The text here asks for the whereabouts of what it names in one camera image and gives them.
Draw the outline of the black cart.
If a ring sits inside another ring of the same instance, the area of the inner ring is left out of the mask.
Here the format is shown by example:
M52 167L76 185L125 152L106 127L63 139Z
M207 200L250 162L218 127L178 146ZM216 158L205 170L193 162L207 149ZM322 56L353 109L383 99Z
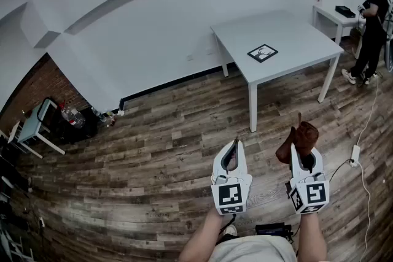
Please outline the black cart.
M87 140L96 135L98 130L98 117L89 108L81 111L85 117L85 124L81 128L76 128L61 118L57 129L57 135L63 144L74 144L79 141Z

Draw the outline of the black box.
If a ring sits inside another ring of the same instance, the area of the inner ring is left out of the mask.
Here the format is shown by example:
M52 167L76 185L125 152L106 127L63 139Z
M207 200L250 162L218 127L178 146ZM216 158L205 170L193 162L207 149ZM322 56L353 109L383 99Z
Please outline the black box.
M356 14L346 6L335 6L335 11L346 18L355 18Z

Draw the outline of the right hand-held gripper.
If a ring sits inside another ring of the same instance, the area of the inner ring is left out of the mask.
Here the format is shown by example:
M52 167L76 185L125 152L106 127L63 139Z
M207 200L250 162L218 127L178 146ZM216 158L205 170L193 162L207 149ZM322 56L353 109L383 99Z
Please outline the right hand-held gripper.
M329 203L329 181L325 178L322 155L312 148L314 163L311 175L303 167L302 159L294 144L291 144L290 168L292 179L289 181L289 199L299 215L317 213Z

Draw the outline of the clear water jug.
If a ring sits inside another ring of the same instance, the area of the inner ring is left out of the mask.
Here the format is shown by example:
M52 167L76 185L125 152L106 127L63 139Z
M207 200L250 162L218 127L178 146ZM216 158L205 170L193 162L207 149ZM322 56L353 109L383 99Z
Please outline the clear water jug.
M85 117L75 108L60 104L62 117L73 127L82 129L85 125Z

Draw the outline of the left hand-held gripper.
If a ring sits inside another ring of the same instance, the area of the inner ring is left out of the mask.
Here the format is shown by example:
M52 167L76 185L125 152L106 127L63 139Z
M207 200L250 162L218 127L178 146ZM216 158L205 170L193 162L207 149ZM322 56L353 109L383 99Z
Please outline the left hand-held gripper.
M222 174L234 172L246 174L242 177L227 177ZM216 210L220 215L243 213L247 209L247 200L252 183L252 176L247 174L246 156L243 143L235 139L226 144L216 155L213 162L214 175L211 190Z

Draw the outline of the person's beige shirt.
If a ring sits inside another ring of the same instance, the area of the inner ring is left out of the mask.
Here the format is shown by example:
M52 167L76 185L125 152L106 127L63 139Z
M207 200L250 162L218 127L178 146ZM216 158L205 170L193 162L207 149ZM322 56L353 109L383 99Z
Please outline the person's beige shirt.
M297 262L297 257L285 238L255 235L218 244L208 262Z

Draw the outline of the small clear plastic bottle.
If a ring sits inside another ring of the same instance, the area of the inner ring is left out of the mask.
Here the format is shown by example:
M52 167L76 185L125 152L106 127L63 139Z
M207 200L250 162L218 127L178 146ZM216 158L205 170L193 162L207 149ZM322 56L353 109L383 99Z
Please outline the small clear plastic bottle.
M91 107L91 111L94 113L94 115L103 123L106 122L106 116L104 114L102 114L101 112L99 112L98 110L96 110L94 107Z

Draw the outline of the small white side table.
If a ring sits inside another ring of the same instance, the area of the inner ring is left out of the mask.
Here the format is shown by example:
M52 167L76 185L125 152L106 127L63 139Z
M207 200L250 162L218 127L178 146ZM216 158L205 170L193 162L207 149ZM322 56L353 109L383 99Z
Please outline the small white side table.
M335 9L330 9L328 6L321 7L321 6L313 5L312 25L315 28L317 28L319 17L324 17L337 26L334 40L335 43L338 45L341 42L341 38L343 36L343 30L345 28L355 28L355 27L360 28L359 44L357 46L357 50L354 55L355 59L358 59L360 55L360 49L362 46L362 36L365 31L365 22L360 20L360 16L356 14L355 17L348 18L335 11Z

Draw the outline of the large white table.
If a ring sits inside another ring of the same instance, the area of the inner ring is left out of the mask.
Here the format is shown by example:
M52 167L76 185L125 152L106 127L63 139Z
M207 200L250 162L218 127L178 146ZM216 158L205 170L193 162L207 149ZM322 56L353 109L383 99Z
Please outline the large white table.
M257 87L261 83L329 60L330 66L318 102L323 102L343 49L311 24L285 10L251 15L211 28L222 69L228 75L226 55L230 55L248 84L250 131L257 129ZM259 63L247 55L267 44L278 51Z

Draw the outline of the white power strip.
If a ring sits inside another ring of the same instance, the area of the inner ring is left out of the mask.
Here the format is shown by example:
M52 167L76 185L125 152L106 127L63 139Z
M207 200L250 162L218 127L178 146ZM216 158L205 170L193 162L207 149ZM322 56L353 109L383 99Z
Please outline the white power strip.
M350 166L357 167L359 164L359 156L360 156L360 147L358 145L354 145L352 148L351 158L350 158Z

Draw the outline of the black framed picture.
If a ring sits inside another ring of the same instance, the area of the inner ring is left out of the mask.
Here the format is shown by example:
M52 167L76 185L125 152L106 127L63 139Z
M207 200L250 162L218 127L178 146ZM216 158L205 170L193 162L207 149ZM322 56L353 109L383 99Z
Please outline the black framed picture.
M252 51L248 52L247 55L250 56L252 59L262 63L269 58L275 56L278 53L276 49L270 47L267 44L263 44Z

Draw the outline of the person's left forearm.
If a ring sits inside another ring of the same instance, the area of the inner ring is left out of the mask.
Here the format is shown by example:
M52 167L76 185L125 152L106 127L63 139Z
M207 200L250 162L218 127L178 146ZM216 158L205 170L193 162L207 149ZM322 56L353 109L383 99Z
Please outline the person's left forearm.
M216 208L210 209L204 222L186 243L178 262L208 262L219 238L223 218Z

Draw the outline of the person's right forearm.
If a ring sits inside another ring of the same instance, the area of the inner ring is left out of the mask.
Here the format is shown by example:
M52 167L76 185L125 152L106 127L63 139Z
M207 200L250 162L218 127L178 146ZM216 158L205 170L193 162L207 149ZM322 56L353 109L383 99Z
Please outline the person's right forearm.
M300 219L298 262L327 261L327 245L316 213L303 214Z

